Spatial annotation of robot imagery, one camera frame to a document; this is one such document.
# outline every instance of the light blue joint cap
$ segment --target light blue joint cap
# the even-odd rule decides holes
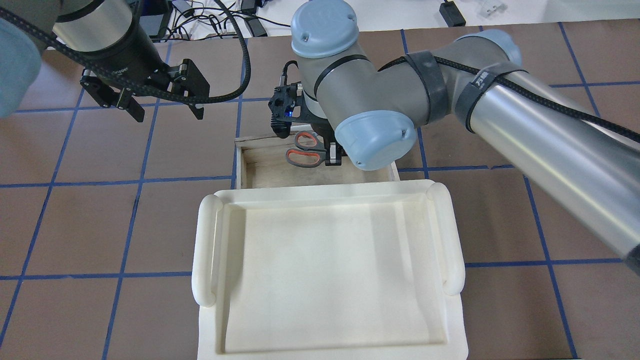
[[[479,33],[464,35],[457,38],[456,41],[460,40],[461,38],[467,37],[481,37],[487,40],[491,40],[496,45],[498,45],[505,54],[507,54],[509,61],[522,66],[522,54],[520,54],[520,48],[513,42],[511,36],[509,36],[509,34],[505,33],[504,31],[497,29],[484,30],[480,31]]]
[[[0,19],[0,117],[13,113],[40,72],[40,53],[20,29]]]
[[[377,170],[402,158],[418,135],[405,114],[374,110],[348,117],[335,129],[335,138],[361,170]]]
[[[356,13],[343,0],[310,0],[293,15],[291,47],[303,58],[326,58],[349,49],[359,32]]]

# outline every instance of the scissors handle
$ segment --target scissors handle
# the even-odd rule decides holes
[[[311,140],[310,144],[300,143],[300,140],[302,139]],[[325,151],[324,144],[318,140],[318,137],[316,135],[308,131],[298,131],[296,136],[293,138],[293,144],[297,148],[305,151],[323,151],[323,152]]]
[[[287,150],[287,152],[285,153],[285,156],[287,158],[288,163],[290,163],[291,165],[295,165],[297,167],[303,167],[303,168],[318,167],[320,164],[324,162],[324,159],[326,157],[324,153],[304,151],[304,150],[295,149],[295,148],[291,148]],[[309,162],[300,162],[296,160],[296,158],[301,159],[301,157],[303,157],[303,159],[309,160]]]

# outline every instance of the white floor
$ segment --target white floor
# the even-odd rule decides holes
[[[360,31],[414,28],[444,28],[447,26],[438,12],[442,0],[346,0],[358,16]],[[217,7],[213,0],[202,0]],[[224,0],[227,5],[233,0]],[[306,0],[271,0],[258,10],[267,19],[291,23],[291,17]],[[468,26],[498,24],[530,24],[557,21],[640,18],[640,0],[455,0]],[[492,4],[498,9],[485,16]],[[290,35],[289,28],[262,22],[269,36]],[[193,29],[195,37],[210,33],[203,25]]]

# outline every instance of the tray handle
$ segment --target tray handle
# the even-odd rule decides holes
[[[211,280],[213,277],[213,257],[216,238],[222,227],[223,203],[215,195],[207,195],[200,203],[196,244],[193,253],[191,291],[198,305],[211,307],[216,304]]]
[[[442,287],[447,295],[460,294],[465,285],[465,261],[462,258],[460,236],[453,212],[451,194],[444,184],[435,183],[429,187],[427,198],[433,200],[440,230],[442,258],[444,259]]]

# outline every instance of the white plug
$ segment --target white plug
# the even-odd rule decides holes
[[[480,6],[479,13],[484,17],[489,17],[503,6],[504,3],[500,2],[500,0],[484,0],[482,6]]]

